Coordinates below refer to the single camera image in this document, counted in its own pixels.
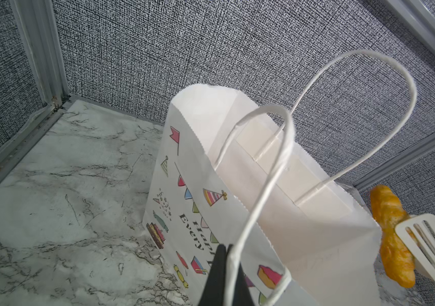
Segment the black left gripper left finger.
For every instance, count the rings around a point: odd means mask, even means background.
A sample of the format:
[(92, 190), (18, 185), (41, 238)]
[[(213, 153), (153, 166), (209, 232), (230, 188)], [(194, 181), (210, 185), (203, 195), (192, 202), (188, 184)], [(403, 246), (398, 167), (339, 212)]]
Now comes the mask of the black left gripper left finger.
[(226, 246), (217, 247), (198, 306), (222, 306), (226, 280)]

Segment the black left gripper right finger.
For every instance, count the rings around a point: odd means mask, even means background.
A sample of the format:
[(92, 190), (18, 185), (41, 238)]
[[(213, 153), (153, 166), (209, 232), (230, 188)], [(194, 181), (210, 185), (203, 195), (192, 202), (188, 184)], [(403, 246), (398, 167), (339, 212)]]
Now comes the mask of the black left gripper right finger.
[(254, 306), (254, 302), (246, 282), (245, 274), (242, 265), (239, 264), (239, 271), (237, 280), (235, 282), (235, 293), (233, 299), (233, 306)]

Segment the finger of the white slotted right gripper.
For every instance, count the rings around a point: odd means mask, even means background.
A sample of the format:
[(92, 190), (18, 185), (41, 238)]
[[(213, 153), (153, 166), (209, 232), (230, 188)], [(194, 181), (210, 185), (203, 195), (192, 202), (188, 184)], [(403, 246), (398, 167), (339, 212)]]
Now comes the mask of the finger of the white slotted right gripper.
[(395, 227), (395, 232), (419, 265), (435, 281), (435, 215), (422, 214)]

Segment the striped fake croissant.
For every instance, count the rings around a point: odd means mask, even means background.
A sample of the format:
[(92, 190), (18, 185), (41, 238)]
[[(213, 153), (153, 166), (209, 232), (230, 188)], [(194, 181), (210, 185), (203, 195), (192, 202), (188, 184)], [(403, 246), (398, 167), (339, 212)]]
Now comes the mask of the striped fake croissant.
[(386, 275), (403, 288), (415, 285), (415, 258), (397, 236), (395, 227), (410, 218), (391, 189), (378, 185), (370, 191), (374, 220), (379, 224), (382, 241), (379, 253)]

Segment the white printed paper bag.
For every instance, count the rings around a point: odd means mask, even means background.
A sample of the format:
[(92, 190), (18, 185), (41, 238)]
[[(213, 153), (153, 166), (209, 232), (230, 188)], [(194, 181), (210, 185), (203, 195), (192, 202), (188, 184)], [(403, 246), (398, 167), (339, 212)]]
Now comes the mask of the white printed paper bag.
[(223, 305), (379, 305), (381, 228), (295, 141), (294, 108), (194, 84), (170, 102), (144, 225), (193, 305), (220, 244)]

